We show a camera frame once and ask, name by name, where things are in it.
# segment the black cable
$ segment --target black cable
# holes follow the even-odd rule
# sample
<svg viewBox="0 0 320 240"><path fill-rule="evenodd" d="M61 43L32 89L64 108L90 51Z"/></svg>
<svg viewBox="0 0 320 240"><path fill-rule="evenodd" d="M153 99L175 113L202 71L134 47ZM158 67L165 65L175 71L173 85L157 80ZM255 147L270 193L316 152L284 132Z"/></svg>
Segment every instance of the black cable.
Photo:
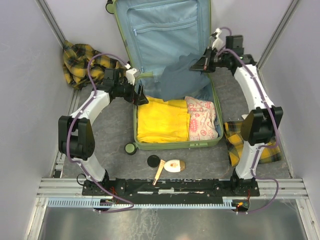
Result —
<svg viewBox="0 0 320 240"><path fill-rule="evenodd" d="M81 184L81 183L79 182L79 179L78 179L80 175L84 176L85 178L87 178L87 177L86 177L86 175L84 175L83 173L79 173L78 176L76 176L76 182L77 182L80 186L83 187L84 185Z"/></svg>

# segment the yellow and black plaid fabric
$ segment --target yellow and black plaid fabric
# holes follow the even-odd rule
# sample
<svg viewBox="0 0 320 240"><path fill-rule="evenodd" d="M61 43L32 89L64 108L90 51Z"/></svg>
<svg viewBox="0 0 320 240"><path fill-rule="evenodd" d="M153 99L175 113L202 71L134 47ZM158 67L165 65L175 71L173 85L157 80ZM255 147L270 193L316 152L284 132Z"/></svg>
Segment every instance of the yellow and black plaid fabric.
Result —
<svg viewBox="0 0 320 240"><path fill-rule="evenodd" d="M88 44L72 44L69 41L63 43L63 72L68 84L75 89L82 89L90 83L87 74L87 66L90 59L100 54ZM125 69L121 64L106 55L95 58L90 67L90 73L94 83L100 84L104 77L105 68L122 69L120 77L125 74Z"/></svg>
<svg viewBox="0 0 320 240"><path fill-rule="evenodd" d="M242 121L229 121L224 123L224 135L226 137L226 145L232 167L238 165L244 148L244 140L240 133L241 125ZM267 145L274 145L275 143L275 140L271 140ZM261 154L259 164L276 162L281 159L282 155L279 147L265 148Z"/></svg>

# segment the white and red floral cloth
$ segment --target white and red floral cloth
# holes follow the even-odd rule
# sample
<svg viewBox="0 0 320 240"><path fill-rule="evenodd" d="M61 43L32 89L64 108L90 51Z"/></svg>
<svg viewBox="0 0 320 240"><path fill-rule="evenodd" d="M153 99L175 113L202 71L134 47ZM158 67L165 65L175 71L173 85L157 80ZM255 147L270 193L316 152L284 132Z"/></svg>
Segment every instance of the white and red floral cloth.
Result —
<svg viewBox="0 0 320 240"><path fill-rule="evenodd" d="M190 114L189 141L211 140L218 137L215 128L216 109L213 102L185 97Z"/></svg>

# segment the white wall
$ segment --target white wall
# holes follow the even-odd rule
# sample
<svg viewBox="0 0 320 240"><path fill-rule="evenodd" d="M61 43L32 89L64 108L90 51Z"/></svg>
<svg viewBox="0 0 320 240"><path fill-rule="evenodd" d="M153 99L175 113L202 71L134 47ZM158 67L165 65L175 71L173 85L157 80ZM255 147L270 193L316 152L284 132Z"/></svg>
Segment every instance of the white wall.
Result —
<svg viewBox="0 0 320 240"><path fill-rule="evenodd" d="M46 1L68 41L90 44L128 60L115 17L106 12L107 0ZM212 29L227 26L234 34L244 35L245 52L258 61L290 2L212 0Z"/></svg>
<svg viewBox="0 0 320 240"><path fill-rule="evenodd" d="M0 1L0 55L0 238L21 240L72 89L61 46L34 0Z"/></svg>
<svg viewBox="0 0 320 240"><path fill-rule="evenodd" d="M319 0L300 1L262 67L267 92L283 107L279 129L286 157L303 178L320 220L320 48Z"/></svg>

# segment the open suitcase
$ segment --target open suitcase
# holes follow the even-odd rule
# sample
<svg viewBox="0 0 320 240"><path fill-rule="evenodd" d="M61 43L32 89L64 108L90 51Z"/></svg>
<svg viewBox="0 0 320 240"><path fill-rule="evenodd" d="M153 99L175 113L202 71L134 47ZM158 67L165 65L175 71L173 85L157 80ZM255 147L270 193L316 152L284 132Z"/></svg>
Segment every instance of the open suitcase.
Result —
<svg viewBox="0 0 320 240"><path fill-rule="evenodd" d="M166 66L179 60L182 55L203 54L210 43L211 1L210 0L114 0L113 11L126 47L131 65L141 74L136 79L137 86L143 85L144 93L159 97L159 81ZM181 148L210 147L216 145L223 136L222 115L214 84L207 85L194 96L206 96L206 101L214 103L214 122L218 137L211 140L144 143L137 140L138 108L133 111L134 140L126 151L164 150Z"/></svg>

